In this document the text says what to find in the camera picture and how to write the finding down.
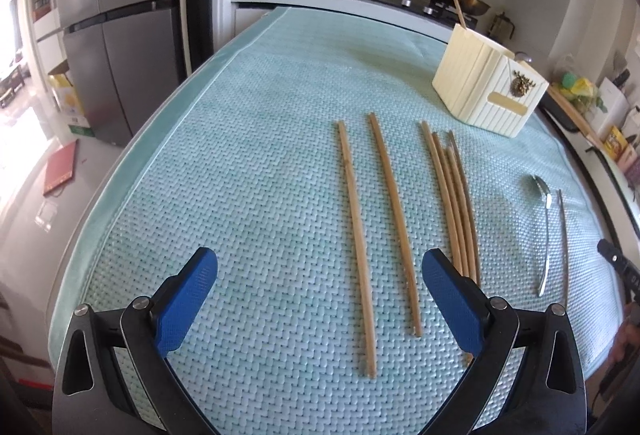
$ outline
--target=refrigerator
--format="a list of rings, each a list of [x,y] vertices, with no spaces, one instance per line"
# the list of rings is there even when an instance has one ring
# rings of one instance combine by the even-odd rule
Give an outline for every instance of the refrigerator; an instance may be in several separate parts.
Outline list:
[[[95,136],[112,144],[126,145],[213,52],[210,0],[56,4],[84,115]]]

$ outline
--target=silver bolt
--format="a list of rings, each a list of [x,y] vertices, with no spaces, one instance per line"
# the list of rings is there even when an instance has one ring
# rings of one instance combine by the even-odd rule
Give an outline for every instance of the silver bolt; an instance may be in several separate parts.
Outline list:
[[[498,296],[491,298],[489,300],[489,303],[491,303],[491,306],[494,309],[498,309],[498,310],[505,310],[507,308],[507,301],[504,298],[500,298]]]
[[[564,307],[559,303],[553,303],[551,305],[551,312],[553,312],[553,314],[555,314],[556,316],[564,316],[564,314],[566,313]]]
[[[74,314],[76,316],[84,316],[85,314],[87,314],[87,312],[89,312],[89,305],[87,305],[86,303],[79,304],[74,310]]]
[[[146,296],[139,296],[133,300],[133,308],[135,310],[143,310],[146,309],[151,303],[151,300]]]

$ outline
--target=white floor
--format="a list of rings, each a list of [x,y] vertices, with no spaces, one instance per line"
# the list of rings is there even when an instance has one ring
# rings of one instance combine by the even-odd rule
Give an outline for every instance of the white floor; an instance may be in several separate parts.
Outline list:
[[[62,193],[42,196],[49,155],[79,139],[76,171]],[[25,354],[49,359],[47,319],[60,284],[60,263],[95,190],[122,149],[71,134],[49,94],[30,79],[0,109],[0,336]],[[52,370],[5,359],[16,379],[52,384]]]

